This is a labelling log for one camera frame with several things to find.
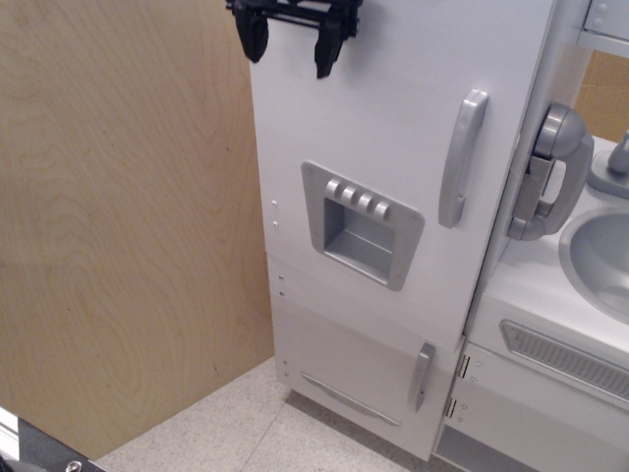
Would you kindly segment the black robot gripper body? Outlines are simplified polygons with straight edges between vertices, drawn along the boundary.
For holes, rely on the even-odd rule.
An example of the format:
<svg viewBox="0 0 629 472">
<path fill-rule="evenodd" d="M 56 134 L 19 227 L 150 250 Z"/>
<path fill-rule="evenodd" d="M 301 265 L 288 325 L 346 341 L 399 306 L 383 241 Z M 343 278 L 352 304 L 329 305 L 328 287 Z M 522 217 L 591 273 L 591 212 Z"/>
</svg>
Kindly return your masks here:
<svg viewBox="0 0 629 472">
<path fill-rule="evenodd" d="M 242 34 L 268 32 L 275 20 L 319 31 L 339 31 L 343 38 L 358 32 L 359 8 L 363 1 L 226 1 Z"/>
</svg>

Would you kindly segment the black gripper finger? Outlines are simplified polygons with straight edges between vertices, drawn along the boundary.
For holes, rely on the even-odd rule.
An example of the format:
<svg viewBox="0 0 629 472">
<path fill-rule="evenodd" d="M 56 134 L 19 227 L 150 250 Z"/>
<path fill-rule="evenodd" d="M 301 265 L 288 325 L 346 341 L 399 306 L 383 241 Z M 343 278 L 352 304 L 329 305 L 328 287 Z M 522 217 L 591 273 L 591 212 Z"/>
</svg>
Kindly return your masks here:
<svg viewBox="0 0 629 472">
<path fill-rule="evenodd" d="M 234 16 L 245 55 L 250 61 L 257 63 L 268 44 L 267 18 L 250 10 L 236 10 Z"/>
<path fill-rule="evenodd" d="M 318 30 L 318 38 L 314 47 L 316 77 L 327 78 L 337 61 L 347 34 L 341 19 L 328 19 Z"/>
</svg>

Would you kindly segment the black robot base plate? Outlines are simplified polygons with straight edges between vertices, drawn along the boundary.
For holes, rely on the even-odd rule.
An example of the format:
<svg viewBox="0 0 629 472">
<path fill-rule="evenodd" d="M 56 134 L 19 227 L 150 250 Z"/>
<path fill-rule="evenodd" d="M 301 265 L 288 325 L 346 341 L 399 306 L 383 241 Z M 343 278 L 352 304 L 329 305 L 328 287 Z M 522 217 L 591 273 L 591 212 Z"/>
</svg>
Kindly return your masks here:
<svg viewBox="0 0 629 472">
<path fill-rule="evenodd" d="M 28 421 L 1 408 L 1 470 L 97 472 L 103 468 Z"/>
</svg>

